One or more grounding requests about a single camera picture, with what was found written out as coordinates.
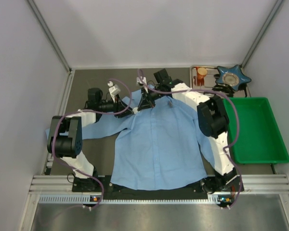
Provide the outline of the light blue shirt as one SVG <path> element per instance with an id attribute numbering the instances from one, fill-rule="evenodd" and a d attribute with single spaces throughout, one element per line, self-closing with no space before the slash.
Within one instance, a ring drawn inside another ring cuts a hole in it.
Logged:
<path id="1" fill-rule="evenodd" d="M 134 115 L 103 115 L 82 130 L 85 140 L 114 134 L 111 182 L 119 186 L 146 191 L 177 189 L 206 178 L 203 160 L 215 165 L 196 111 L 169 96 Z"/>

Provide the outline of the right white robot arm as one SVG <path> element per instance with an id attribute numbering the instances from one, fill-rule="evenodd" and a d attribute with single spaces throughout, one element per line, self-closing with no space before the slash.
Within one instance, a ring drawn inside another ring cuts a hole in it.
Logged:
<path id="1" fill-rule="evenodd" d="M 141 69 L 137 70 L 137 74 L 137 81 L 142 86 L 142 102 L 138 109 L 153 107 L 157 99 L 169 95 L 197 112 L 198 126 L 207 138 L 215 171 L 213 180 L 203 181 L 203 189 L 213 193 L 232 188 L 235 181 L 240 180 L 240 176 L 229 151 L 237 141 L 235 138 L 232 143 L 228 143 L 229 117 L 223 101 L 230 99 L 221 92 L 192 89 L 182 80 L 172 79 L 166 69 L 154 73 L 157 81 L 155 87 L 147 84 Z"/>

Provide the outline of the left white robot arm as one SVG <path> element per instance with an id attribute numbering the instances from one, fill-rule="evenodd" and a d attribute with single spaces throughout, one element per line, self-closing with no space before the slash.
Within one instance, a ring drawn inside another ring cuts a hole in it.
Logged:
<path id="1" fill-rule="evenodd" d="M 109 87 L 110 99 L 103 98 L 100 88 L 88 89 L 83 109 L 54 116 L 48 131 L 47 149 L 55 160 L 73 170 L 73 185 L 91 191 L 101 186 L 96 167 L 89 162 L 83 140 L 99 139 L 120 132 L 123 118 L 133 115 L 132 98 L 120 96 L 118 85 Z"/>

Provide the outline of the orange cup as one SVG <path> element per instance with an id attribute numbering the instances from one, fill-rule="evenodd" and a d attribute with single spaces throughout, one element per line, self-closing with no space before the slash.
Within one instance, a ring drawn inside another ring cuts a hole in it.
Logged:
<path id="1" fill-rule="evenodd" d="M 198 67 L 197 68 L 197 79 L 202 80 L 207 75 L 208 71 L 204 67 Z"/>

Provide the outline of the metal tray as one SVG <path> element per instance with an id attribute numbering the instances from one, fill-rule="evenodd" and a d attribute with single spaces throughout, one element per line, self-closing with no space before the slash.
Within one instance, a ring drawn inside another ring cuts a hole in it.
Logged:
<path id="1" fill-rule="evenodd" d="M 207 69 L 208 73 L 202 80 L 197 79 L 197 68 L 204 67 Z M 192 66 L 190 68 L 190 87 L 194 89 L 207 89 L 222 92 L 228 97 L 250 97 L 250 91 L 248 84 L 243 84 L 240 86 L 238 91 L 233 91 L 233 89 L 228 85 L 219 85 L 215 83 L 215 80 L 219 77 L 217 71 L 217 66 Z"/>

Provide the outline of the blue star-shaped dish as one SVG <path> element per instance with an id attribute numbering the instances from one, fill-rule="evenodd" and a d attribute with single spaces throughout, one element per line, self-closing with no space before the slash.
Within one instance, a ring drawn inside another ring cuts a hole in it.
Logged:
<path id="1" fill-rule="evenodd" d="M 219 77 L 215 80 L 216 84 L 228 85 L 233 91 L 238 91 L 240 86 L 251 82 L 251 78 L 243 74 L 240 65 L 233 67 L 217 66 Z"/>

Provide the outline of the green plastic bin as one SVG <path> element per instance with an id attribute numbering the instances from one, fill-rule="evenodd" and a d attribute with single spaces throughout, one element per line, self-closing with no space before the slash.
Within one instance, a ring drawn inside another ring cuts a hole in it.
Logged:
<path id="1" fill-rule="evenodd" d="M 239 118 L 239 137 L 231 148 L 239 164 L 289 162 L 272 108 L 265 97 L 232 98 Z"/>

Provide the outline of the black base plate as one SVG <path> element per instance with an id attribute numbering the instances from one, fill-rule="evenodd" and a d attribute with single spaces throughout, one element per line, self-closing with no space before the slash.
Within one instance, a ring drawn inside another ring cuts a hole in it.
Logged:
<path id="1" fill-rule="evenodd" d="M 188 184 L 182 188 L 173 190 L 133 190 L 127 187 L 115 185 L 110 182 L 110 175 L 97 176 L 99 182 L 88 178 L 80 179 L 74 177 L 72 181 L 72 192 L 74 193 L 100 193 L 101 184 L 104 187 L 104 200 L 189 200 L 207 199 L 211 193 L 230 194 L 234 199 L 239 189 L 244 190 L 239 176 L 229 184 L 223 186 L 221 179 L 217 176 L 209 176 L 203 180 Z"/>

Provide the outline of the aluminium front rail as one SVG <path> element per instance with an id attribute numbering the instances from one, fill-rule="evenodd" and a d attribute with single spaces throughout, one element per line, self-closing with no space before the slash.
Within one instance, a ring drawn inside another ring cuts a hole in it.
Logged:
<path id="1" fill-rule="evenodd" d="M 29 194 L 41 204 L 220 204 L 232 202 L 237 195 L 289 194 L 286 175 L 243 175 L 227 190 L 207 192 L 196 182 L 175 190 L 141 191 L 119 187 L 102 176 L 104 188 L 90 192 L 73 183 L 73 176 L 34 176 Z"/>

